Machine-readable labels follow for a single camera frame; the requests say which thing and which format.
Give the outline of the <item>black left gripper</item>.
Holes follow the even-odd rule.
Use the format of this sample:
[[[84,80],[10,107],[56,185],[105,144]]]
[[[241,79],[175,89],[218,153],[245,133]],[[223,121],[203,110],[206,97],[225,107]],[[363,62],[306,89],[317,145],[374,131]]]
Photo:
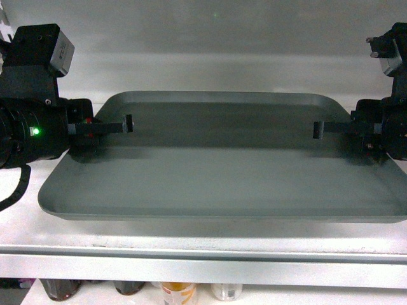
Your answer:
[[[37,159],[56,159],[72,145],[81,143],[88,134],[131,133],[134,123],[131,114],[120,122],[103,123],[93,117],[92,102],[87,98],[59,97],[57,78],[61,72],[47,69],[36,88],[32,106],[36,123],[33,125],[33,150]]]

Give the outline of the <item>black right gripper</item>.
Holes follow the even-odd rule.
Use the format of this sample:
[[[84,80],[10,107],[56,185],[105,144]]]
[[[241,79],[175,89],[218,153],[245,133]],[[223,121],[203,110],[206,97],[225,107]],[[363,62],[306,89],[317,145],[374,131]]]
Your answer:
[[[314,122],[313,138],[325,133],[362,137],[362,148],[406,158],[406,76],[395,76],[391,96],[381,100],[362,99],[351,112],[351,122]]]

